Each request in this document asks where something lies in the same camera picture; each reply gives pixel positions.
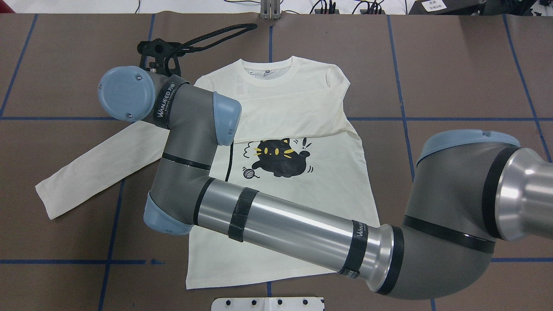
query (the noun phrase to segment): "red object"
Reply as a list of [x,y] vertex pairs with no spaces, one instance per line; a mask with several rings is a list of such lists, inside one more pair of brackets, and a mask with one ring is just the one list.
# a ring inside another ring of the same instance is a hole
[[15,13],[15,11],[6,2],[0,1],[0,13]]

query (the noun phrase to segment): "silver metal tube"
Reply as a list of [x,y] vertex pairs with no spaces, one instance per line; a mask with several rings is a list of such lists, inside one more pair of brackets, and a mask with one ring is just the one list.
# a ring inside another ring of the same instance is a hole
[[517,150],[499,179],[495,220],[508,241],[531,234],[553,239],[553,164],[531,149]]
[[[214,180],[200,205],[198,225],[227,234],[242,189]],[[248,214],[243,239],[338,272],[348,256],[354,231],[352,220],[258,193]],[[359,276],[367,281],[372,291],[377,291],[384,283],[392,249],[391,226],[368,227],[367,248]]]

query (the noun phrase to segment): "black band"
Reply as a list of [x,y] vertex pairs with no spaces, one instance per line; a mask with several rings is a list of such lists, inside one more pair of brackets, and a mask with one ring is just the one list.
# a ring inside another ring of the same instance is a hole
[[359,276],[359,268],[361,268],[363,258],[365,258],[369,231],[366,224],[356,220],[352,221],[353,235],[351,237],[349,251],[347,252],[344,266],[338,273],[349,278],[356,278]]
[[493,254],[495,242],[481,237],[466,234],[457,230],[442,227],[428,221],[405,215],[403,224],[415,230],[419,230],[438,239],[446,240],[476,251]]
[[394,232],[394,247],[392,248],[392,262],[390,269],[382,286],[376,291],[377,294],[387,295],[394,289],[395,283],[398,281],[399,271],[403,264],[403,249],[405,242],[403,241],[403,232],[401,228],[392,226]]
[[194,162],[194,161],[191,161],[191,160],[179,158],[179,157],[176,157],[172,154],[165,153],[165,152],[163,153],[163,155],[161,157],[164,158],[164,159],[173,161],[173,162],[188,165],[190,167],[200,168],[200,169],[204,169],[204,170],[210,170],[211,169],[211,165],[207,165],[207,164],[203,164],[203,163]]
[[482,191],[482,219],[488,233],[498,239],[501,239],[497,223],[495,222],[495,196],[497,195],[497,186],[499,178],[503,173],[505,164],[513,153],[519,150],[519,147],[507,147],[497,154],[492,166],[489,168],[484,189]]
[[242,189],[232,212],[231,223],[228,226],[228,237],[231,239],[238,242],[244,241],[244,228],[248,220],[249,209],[252,207],[253,199],[258,192],[251,188]]
[[215,180],[215,178],[209,178],[206,183],[204,184],[204,187],[200,191],[200,195],[198,195],[198,199],[196,200],[196,206],[194,207],[194,225],[198,225],[198,214],[200,213],[200,205],[202,204],[202,201],[204,200],[204,195],[206,194],[207,188],[211,183]]
[[175,94],[181,85],[188,83],[183,78],[172,75],[161,87],[158,97],[155,99],[153,117],[154,124],[162,128],[169,128],[169,114]]

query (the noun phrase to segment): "white mounting plate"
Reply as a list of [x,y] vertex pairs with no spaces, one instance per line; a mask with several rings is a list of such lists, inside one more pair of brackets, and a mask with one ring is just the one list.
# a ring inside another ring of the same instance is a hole
[[211,304],[211,311],[324,311],[324,310],[325,310],[324,298],[320,298],[320,297],[217,298]]

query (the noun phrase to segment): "white floor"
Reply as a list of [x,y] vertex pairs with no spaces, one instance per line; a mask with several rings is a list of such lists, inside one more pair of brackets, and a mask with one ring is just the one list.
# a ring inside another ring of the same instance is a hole
[[[17,13],[134,13],[139,0],[5,0]],[[294,10],[307,14],[317,0],[283,0],[281,10]],[[414,0],[407,0],[408,9]],[[351,14],[358,4],[356,0],[338,0],[336,8],[341,14]],[[384,0],[382,7],[386,14],[405,14],[405,0]],[[356,10],[365,9],[361,4]],[[259,12],[256,3],[228,3],[223,0],[140,0],[138,13],[174,11],[179,13],[240,13]],[[534,11],[552,16],[553,8],[536,3]]]

